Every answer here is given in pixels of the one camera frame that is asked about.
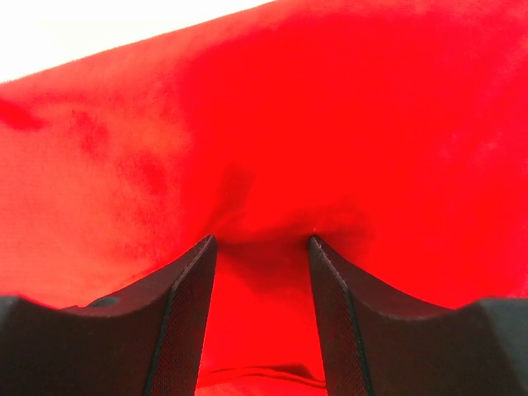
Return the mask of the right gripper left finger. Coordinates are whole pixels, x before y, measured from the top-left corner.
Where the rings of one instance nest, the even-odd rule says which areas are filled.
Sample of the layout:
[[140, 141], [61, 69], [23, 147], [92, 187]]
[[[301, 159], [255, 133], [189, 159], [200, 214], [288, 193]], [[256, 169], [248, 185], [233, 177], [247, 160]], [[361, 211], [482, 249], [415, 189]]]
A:
[[192, 395], [217, 257], [203, 238], [176, 261], [88, 306], [1, 298], [4, 395]]

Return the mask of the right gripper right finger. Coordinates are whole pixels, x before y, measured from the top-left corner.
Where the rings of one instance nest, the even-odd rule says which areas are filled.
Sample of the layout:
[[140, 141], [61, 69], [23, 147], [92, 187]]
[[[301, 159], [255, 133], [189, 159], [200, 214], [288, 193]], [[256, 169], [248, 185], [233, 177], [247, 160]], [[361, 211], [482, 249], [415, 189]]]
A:
[[525, 299], [445, 309], [396, 290], [317, 237], [309, 272], [329, 394], [526, 394]]

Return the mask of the red t shirt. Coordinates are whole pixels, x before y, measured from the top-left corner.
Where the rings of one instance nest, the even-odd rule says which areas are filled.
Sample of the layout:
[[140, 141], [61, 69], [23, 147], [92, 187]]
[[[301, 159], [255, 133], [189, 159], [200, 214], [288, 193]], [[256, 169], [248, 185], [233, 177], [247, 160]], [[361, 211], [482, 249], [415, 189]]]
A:
[[321, 395], [307, 244], [527, 294], [527, 4], [275, 1], [1, 86], [1, 290], [85, 305], [212, 234], [200, 395]]

